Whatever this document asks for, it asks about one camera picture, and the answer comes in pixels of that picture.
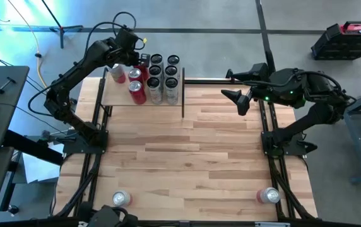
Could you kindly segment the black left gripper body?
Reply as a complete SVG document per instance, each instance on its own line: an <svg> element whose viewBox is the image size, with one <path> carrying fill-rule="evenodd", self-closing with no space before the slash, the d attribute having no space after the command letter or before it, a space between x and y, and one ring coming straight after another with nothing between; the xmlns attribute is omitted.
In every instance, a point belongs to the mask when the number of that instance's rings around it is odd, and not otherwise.
<svg viewBox="0 0 361 227"><path fill-rule="evenodd" d="M109 51L106 59L109 64L138 65L139 53L135 51L138 36L121 28L115 38L109 38Z"/></svg>

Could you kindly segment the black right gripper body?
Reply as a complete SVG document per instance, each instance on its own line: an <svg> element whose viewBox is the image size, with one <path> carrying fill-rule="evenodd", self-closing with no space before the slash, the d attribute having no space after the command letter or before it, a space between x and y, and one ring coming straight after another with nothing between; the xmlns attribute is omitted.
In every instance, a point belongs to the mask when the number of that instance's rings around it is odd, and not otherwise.
<svg viewBox="0 0 361 227"><path fill-rule="evenodd" d="M304 106L304 90L307 87L307 74L301 69L286 68L272 73L269 82L277 84L252 86L252 97L264 102L284 106Z"/></svg>

